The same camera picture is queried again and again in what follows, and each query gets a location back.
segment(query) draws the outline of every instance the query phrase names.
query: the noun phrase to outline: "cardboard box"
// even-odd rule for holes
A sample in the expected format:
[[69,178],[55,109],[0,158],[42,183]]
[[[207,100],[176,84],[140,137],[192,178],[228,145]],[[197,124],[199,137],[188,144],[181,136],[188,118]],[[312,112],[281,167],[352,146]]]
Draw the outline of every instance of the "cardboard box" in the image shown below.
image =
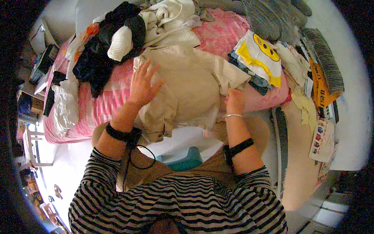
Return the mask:
[[44,108],[44,102],[40,99],[33,97],[33,102],[31,105],[31,112],[35,114],[42,114]]

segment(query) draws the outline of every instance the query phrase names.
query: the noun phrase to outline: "black and gray striped sleeve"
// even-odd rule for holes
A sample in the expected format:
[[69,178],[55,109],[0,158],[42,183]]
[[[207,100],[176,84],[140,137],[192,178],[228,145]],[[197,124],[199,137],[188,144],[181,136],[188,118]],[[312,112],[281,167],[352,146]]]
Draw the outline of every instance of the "black and gray striped sleeve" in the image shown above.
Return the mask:
[[113,160],[93,149],[83,179],[69,207],[72,232],[94,228],[95,216],[114,197],[121,161]]
[[235,194],[239,199],[250,194],[251,198],[245,198],[244,208],[262,233],[287,233],[286,214],[282,203],[271,190],[266,167],[236,176],[236,182]]

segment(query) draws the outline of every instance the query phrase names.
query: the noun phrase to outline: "tiled floor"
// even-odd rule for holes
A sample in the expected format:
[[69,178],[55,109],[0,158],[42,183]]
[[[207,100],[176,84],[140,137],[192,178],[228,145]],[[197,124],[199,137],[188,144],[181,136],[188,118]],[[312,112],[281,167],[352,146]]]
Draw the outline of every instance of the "tiled floor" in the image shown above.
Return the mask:
[[[341,123],[337,125],[337,137],[342,146],[338,152],[341,155],[337,154],[338,159],[336,159],[335,168],[342,168],[352,160],[359,160],[359,163],[354,163],[355,167],[358,168],[362,164],[362,156],[366,150],[365,146],[369,139],[368,134],[370,134],[366,129],[369,129],[368,124],[371,121],[371,105],[367,104],[369,86],[362,56],[351,31],[332,2],[325,0],[306,0],[306,2],[313,11],[313,15],[308,17],[307,27],[319,28],[325,36],[341,70],[346,87],[344,98],[338,101]],[[255,112],[251,115],[267,121],[272,131],[268,111]],[[355,130],[352,129],[353,125],[349,124],[354,119],[359,123]],[[362,144],[358,145],[360,141],[366,143],[363,146]],[[200,150],[202,158],[206,160],[217,151],[221,144],[217,140],[204,139],[202,129],[189,127],[174,130],[172,138],[165,138],[163,142],[151,144],[149,149],[156,156],[161,154],[173,155],[174,157],[170,161],[174,161],[186,156],[189,147],[196,146]],[[41,181],[40,171],[38,171],[38,185],[45,201],[48,201],[48,195],[55,198],[54,205],[67,226],[69,203],[83,177],[91,150],[90,142],[52,145],[46,141],[39,141],[41,161],[53,162],[54,165],[42,169],[46,189],[44,189],[44,184]],[[347,155],[353,155],[352,151],[356,151],[358,154],[355,154],[353,159],[352,157],[347,159]],[[270,142],[263,155],[263,161],[269,169],[272,180],[277,181],[278,161],[273,133],[271,133]],[[54,184],[61,188],[63,200],[54,196]]]

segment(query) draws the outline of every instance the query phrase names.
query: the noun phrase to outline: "striped shirt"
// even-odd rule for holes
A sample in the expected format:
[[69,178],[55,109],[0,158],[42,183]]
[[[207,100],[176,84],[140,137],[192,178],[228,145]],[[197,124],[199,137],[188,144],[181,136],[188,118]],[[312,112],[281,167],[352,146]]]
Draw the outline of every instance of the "striped shirt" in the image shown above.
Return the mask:
[[116,191],[120,161],[91,153],[69,208],[73,233],[147,233],[160,217],[180,233],[286,233],[285,212],[265,166],[236,176],[237,188],[210,176],[169,176]]

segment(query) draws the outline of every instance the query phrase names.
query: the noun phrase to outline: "mattress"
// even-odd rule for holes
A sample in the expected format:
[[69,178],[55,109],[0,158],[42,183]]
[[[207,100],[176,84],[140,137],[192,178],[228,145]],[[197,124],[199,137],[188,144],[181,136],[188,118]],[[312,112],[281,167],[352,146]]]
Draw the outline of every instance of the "mattress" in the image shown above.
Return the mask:
[[[202,22],[201,27],[193,28],[193,31],[201,41],[198,49],[215,55],[222,56],[228,60],[227,53],[230,52],[236,43],[242,38],[250,25],[246,20],[231,11],[222,11],[220,9],[208,9],[214,18],[213,22]],[[67,72],[68,61],[65,59],[68,42],[65,42],[56,57],[52,70]],[[79,83],[79,122],[76,126],[68,130],[64,137],[55,127],[52,120],[52,114],[44,118],[45,138],[49,143],[63,144],[91,140],[92,133],[98,125],[111,120],[118,109],[126,102],[130,94],[131,79],[133,74],[133,59],[115,66],[113,73],[103,94],[98,98],[92,98],[90,84]],[[51,72],[47,81],[47,91],[52,82],[53,73]],[[244,89],[245,112],[269,109],[280,105],[288,96],[288,87],[286,79],[282,74],[281,87],[274,87],[268,91],[265,96],[261,96],[253,87],[247,86]]]

